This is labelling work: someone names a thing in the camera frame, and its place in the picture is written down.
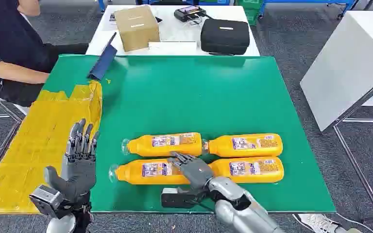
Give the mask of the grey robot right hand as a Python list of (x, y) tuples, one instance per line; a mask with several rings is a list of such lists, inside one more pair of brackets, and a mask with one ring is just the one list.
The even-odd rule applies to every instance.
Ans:
[(189, 180), (192, 189), (204, 189), (209, 180), (214, 177), (211, 167), (195, 156), (171, 151), (168, 161)]

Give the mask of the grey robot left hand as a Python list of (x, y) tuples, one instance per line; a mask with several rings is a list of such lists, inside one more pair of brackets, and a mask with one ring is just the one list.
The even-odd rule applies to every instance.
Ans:
[(45, 182), (69, 202), (76, 202), (96, 183), (96, 148), (99, 132), (91, 138), (92, 129), (93, 124), (86, 126), (84, 118), (71, 127), (62, 160), (61, 176), (52, 166), (44, 168)]

